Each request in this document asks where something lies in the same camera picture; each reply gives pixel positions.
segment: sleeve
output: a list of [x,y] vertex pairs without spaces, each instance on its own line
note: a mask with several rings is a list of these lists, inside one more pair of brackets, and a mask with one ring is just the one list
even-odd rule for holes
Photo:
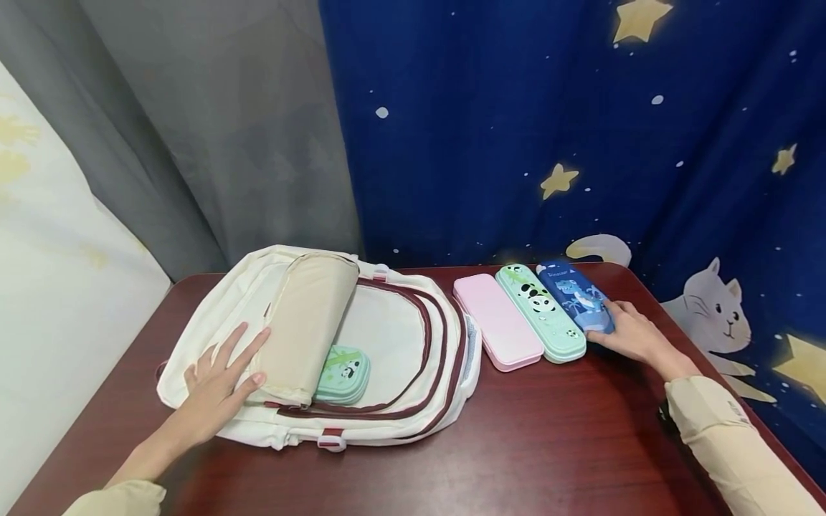
[[78,498],[64,516],[158,516],[166,490],[145,480],[129,480]]
[[669,412],[734,516],[824,512],[771,451],[733,396],[704,376],[666,384]]

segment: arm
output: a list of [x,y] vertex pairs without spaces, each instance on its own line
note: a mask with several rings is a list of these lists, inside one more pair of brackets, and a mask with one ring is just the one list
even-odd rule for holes
[[708,471],[734,516],[824,514],[727,390],[702,376],[634,305],[605,304],[614,317],[615,331],[588,332],[588,339],[659,373],[682,441]]
[[139,444],[121,468],[99,491],[80,497],[64,516],[158,516],[166,490],[155,482],[191,448],[213,438],[230,421],[265,380],[252,375],[235,385],[253,356],[269,337],[264,329],[229,364],[235,345],[246,330],[242,324],[221,346],[212,361],[209,347],[197,364],[184,373],[189,397],[148,439]]

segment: dark red tabletop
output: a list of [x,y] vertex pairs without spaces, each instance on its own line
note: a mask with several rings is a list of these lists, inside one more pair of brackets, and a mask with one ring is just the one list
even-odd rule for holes
[[[713,367],[626,268],[577,265],[608,297],[632,301],[701,371]],[[453,281],[494,267],[406,271]],[[169,415],[155,394],[165,360],[220,274],[175,285],[12,508],[11,516],[60,514],[99,489]],[[310,443],[281,452],[213,439],[176,464],[164,516],[278,514],[727,514],[706,474],[663,430],[662,382],[634,362],[589,345],[565,365],[540,361],[501,373],[487,357],[459,420],[422,442],[349,447]],[[762,436],[815,498],[826,496],[766,427]]]

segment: left hand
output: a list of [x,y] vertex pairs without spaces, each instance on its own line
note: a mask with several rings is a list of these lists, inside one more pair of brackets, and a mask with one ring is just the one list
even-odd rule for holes
[[261,346],[267,342],[270,330],[264,328],[253,342],[229,364],[230,356],[241,335],[247,329],[241,323],[212,355],[217,344],[210,346],[184,373],[189,397],[161,426],[159,432],[183,449],[205,443],[238,414],[246,399],[267,379],[262,372],[250,376],[237,389],[235,385]]

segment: curtain fold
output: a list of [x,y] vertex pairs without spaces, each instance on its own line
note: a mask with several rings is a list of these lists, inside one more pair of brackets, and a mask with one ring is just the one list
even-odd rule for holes
[[2,0],[0,59],[172,279],[359,251],[315,2]]

